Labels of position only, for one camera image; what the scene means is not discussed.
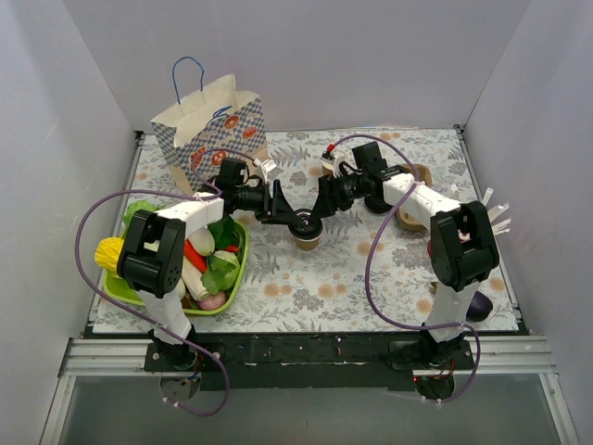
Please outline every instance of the yellow vegetable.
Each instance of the yellow vegetable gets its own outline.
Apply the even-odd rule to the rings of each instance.
[[[102,239],[95,252],[95,262],[110,272],[117,272],[123,239],[111,237]]]

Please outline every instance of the shopping bag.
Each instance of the shopping bag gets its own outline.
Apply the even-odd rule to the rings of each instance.
[[[202,70],[200,89],[179,98],[175,68],[182,60],[193,60]],[[218,174],[225,158],[240,158],[223,148],[267,159],[268,150],[259,95],[235,91],[234,75],[228,74],[204,86],[204,68],[192,57],[182,57],[172,69],[177,103],[151,121],[158,145],[169,164],[173,180],[192,195],[208,179]],[[199,156],[206,150],[219,150]]]

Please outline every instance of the bag handle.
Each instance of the bag handle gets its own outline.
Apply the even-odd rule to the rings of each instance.
[[[182,60],[186,60],[187,58],[189,58],[190,60],[193,60],[197,64],[197,66],[200,67],[200,69],[202,70],[202,75],[200,76],[200,91],[204,91],[204,67],[202,66],[202,64],[200,62],[198,62],[197,60],[195,60],[191,56],[185,56],[185,57],[180,58],[173,64],[173,70],[171,73],[171,77],[173,78],[173,86],[175,87],[175,95],[177,96],[177,103],[179,105],[182,104],[182,101],[179,98],[179,90],[177,89],[177,80],[175,79],[175,68],[177,68],[177,64],[179,62],[181,62]]]

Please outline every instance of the green basket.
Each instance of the green basket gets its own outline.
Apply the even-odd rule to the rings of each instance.
[[[243,280],[243,272],[245,271],[245,266],[247,263],[247,252],[249,251],[249,232],[247,228],[240,222],[234,222],[235,230],[240,230],[243,233],[243,252],[239,261],[241,262],[241,266],[239,267],[239,276],[237,277],[237,281],[234,284],[233,290],[231,291],[231,295],[227,298],[226,303],[220,306],[218,309],[214,311],[201,311],[199,309],[184,309],[183,311],[187,315],[214,315],[215,313],[219,313],[224,311],[229,305],[233,302],[234,295],[237,293],[239,289],[239,285]],[[103,290],[105,293],[108,294],[110,297],[114,299],[118,299],[124,303],[130,304],[137,304],[138,306],[144,306],[144,302],[138,297],[135,291],[131,290],[128,287],[128,284],[122,278],[119,278],[116,273],[107,272],[105,274],[105,278],[103,279]]]

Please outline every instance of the floral pattern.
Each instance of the floral pattern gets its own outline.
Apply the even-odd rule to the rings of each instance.
[[[317,178],[322,174],[319,155],[332,142],[353,131],[267,133],[270,156],[278,168],[273,172],[283,182],[283,191],[293,209],[310,209],[316,198]],[[472,180],[455,131],[367,131],[398,145],[413,161],[428,166],[434,189],[461,201],[475,199]],[[345,143],[354,147],[363,140]],[[393,165],[401,163],[395,153],[382,147]],[[132,188],[180,193],[154,136],[145,140]],[[149,199],[159,206],[173,204],[166,197]],[[253,214],[237,211],[234,218],[250,233],[250,248],[241,287],[224,312],[192,319],[197,332],[344,332],[393,331],[394,326],[377,317],[364,292],[366,255],[383,216],[369,213],[363,202],[323,220],[320,244],[312,251],[296,247],[283,226],[262,225]],[[389,318],[406,324],[421,324],[430,312],[435,281],[426,253],[429,236],[399,227],[396,221],[385,230],[372,261],[371,286],[377,307]],[[492,271],[480,290],[488,295],[494,310],[487,320],[475,324],[481,330],[516,330],[517,324],[500,269]],[[101,301],[94,332],[145,332],[150,326]]]

